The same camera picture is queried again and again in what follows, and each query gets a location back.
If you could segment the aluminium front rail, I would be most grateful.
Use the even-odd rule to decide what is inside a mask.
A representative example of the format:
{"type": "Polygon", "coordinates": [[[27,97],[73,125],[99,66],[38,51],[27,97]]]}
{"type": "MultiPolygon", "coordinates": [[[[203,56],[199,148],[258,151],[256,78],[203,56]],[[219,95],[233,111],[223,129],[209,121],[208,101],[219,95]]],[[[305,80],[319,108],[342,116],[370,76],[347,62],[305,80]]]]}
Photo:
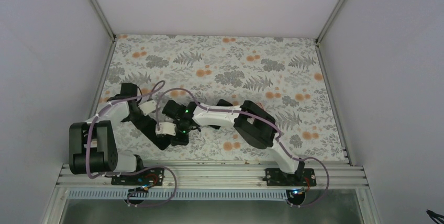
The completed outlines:
{"type": "MultiPolygon", "coordinates": [[[[174,187],[173,175],[176,176],[179,189],[262,189],[265,169],[276,167],[273,162],[209,162],[196,161],[165,162],[171,169],[165,172],[162,188],[174,187]]],[[[326,162],[321,166],[317,162],[306,162],[306,167],[315,172],[316,189],[328,186],[330,189],[368,188],[369,183],[364,168],[347,163],[326,162]]],[[[73,175],[68,165],[63,165],[56,182],[57,187],[111,187],[111,178],[90,179],[86,175],[73,175]]]]}

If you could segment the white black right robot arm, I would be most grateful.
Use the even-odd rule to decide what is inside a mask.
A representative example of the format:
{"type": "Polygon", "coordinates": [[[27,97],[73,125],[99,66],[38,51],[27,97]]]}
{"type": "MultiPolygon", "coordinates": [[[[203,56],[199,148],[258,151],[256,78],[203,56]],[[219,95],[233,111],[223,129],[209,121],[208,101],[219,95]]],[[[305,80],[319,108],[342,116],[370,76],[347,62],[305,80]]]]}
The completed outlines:
{"type": "Polygon", "coordinates": [[[190,131],[201,127],[230,127],[250,146],[266,150],[278,164],[287,184],[296,186],[304,178],[305,163],[290,154],[280,141],[282,133],[276,126],[275,119],[250,100],[240,106],[223,101],[216,106],[199,102],[190,102],[184,106],[169,100],[162,113],[173,121],[157,123],[156,135],[171,137],[172,145],[186,145],[190,131]]]}

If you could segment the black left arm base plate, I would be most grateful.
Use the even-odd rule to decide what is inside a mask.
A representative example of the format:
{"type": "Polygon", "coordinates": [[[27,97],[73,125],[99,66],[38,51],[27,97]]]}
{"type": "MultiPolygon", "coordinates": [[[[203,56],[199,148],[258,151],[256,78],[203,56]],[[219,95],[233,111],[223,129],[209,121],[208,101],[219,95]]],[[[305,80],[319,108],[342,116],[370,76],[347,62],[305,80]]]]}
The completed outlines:
{"type": "Polygon", "coordinates": [[[118,186],[161,186],[164,178],[164,168],[155,167],[136,175],[113,176],[112,185],[118,186]]]}

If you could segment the left aluminium corner post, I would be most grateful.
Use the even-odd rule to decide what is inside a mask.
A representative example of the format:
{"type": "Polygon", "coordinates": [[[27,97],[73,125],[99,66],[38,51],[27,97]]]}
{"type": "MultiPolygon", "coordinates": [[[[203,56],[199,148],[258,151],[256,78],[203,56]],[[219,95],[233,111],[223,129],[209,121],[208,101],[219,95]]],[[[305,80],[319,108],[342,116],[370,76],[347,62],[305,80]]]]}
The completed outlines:
{"type": "Polygon", "coordinates": [[[100,4],[99,4],[98,0],[89,0],[89,1],[90,1],[91,5],[92,5],[93,9],[95,10],[99,20],[101,21],[101,23],[102,23],[106,33],[108,34],[110,39],[112,41],[114,41],[115,37],[116,37],[115,33],[113,32],[113,30],[112,30],[112,28],[111,28],[111,26],[110,26],[110,24],[109,24],[109,22],[108,22],[108,20],[107,20],[107,18],[105,16],[105,14],[104,14],[102,8],[100,7],[100,4]]]}

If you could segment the aluminium corner post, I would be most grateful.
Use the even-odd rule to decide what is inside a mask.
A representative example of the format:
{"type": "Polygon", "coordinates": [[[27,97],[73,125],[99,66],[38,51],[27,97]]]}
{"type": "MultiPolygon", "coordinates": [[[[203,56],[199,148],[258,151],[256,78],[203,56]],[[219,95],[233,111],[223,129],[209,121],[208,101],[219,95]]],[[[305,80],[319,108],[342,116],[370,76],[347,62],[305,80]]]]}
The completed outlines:
{"type": "Polygon", "coordinates": [[[110,26],[110,24],[109,24],[109,22],[108,22],[108,20],[107,20],[107,18],[105,16],[105,14],[104,14],[102,8],[100,7],[100,4],[99,4],[98,0],[89,0],[89,1],[90,1],[91,5],[92,5],[93,9],[95,10],[99,20],[101,21],[101,23],[102,23],[106,33],[108,34],[110,39],[112,41],[114,41],[115,37],[116,37],[115,33],[113,32],[113,30],[112,30],[112,28],[111,28],[111,26],[110,26]]]}
{"type": "Polygon", "coordinates": [[[338,0],[330,13],[330,15],[327,18],[327,21],[325,22],[324,26],[322,27],[322,30],[320,31],[318,37],[316,38],[316,45],[319,47],[323,39],[325,38],[329,28],[334,23],[337,15],[339,14],[340,10],[342,9],[344,3],[346,0],[338,0]]]}

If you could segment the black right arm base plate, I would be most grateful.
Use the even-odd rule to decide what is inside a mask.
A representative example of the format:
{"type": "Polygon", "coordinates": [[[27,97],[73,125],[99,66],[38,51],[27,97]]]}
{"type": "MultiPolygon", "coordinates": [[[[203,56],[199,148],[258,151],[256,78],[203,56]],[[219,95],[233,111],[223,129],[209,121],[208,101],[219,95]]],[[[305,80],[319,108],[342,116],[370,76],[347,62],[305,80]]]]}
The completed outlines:
{"type": "Polygon", "coordinates": [[[301,173],[287,174],[279,168],[265,169],[265,176],[262,178],[267,186],[317,186],[316,175],[313,169],[303,169],[301,173]]]}

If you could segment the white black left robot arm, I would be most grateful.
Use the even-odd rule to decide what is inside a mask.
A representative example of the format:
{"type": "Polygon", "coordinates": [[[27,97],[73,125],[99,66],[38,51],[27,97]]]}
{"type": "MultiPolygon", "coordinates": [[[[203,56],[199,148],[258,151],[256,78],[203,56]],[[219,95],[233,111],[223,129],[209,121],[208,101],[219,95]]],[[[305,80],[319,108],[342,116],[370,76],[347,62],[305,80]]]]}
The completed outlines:
{"type": "Polygon", "coordinates": [[[160,150],[165,150],[172,136],[157,135],[157,122],[149,116],[156,103],[142,102],[141,89],[134,83],[122,83],[119,94],[92,118],[77,122],[69,128],[69,168],[73,174],[97,177],[107,172],[124,173],[134,185],[145,180],[146,170],[137,154],[119,153],[114,130],[124,123],[132,123],[160,150]]]}

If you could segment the floral patterned table mat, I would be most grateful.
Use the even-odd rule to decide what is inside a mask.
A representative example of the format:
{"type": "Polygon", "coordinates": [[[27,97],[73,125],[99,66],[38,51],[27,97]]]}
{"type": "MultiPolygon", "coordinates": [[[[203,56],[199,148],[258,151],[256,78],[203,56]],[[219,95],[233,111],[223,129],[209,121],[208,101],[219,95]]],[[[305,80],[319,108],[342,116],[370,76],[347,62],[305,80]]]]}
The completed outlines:
{"type": "Polygon", "coordinates": [[[290,152],[346,161],[313,39],[121,34],[98,103],[121,83],[145,94],[160,80],[161,105],[251,100],[275,118],[290,152]]]}

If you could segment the right aluminium corner post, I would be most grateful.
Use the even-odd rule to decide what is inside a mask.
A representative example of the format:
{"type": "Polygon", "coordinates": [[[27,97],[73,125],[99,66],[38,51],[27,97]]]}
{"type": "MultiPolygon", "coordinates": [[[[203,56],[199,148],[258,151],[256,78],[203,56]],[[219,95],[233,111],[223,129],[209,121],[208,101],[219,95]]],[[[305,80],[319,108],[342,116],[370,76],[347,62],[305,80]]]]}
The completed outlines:
{"type": "Polygon", "coordinates": [[[346,0],[338,0],[330,13],[330,15],[327,18],[327,21],[325,22],[324,26],[322,27],[322,30],[320,31],[318,37],[316,38],[316,45],[319,47],[323,39],[325,38],[329,28],[334,23],[337,15],[339,14],[340,10],[342,9],[344,3],[346,0]]]}

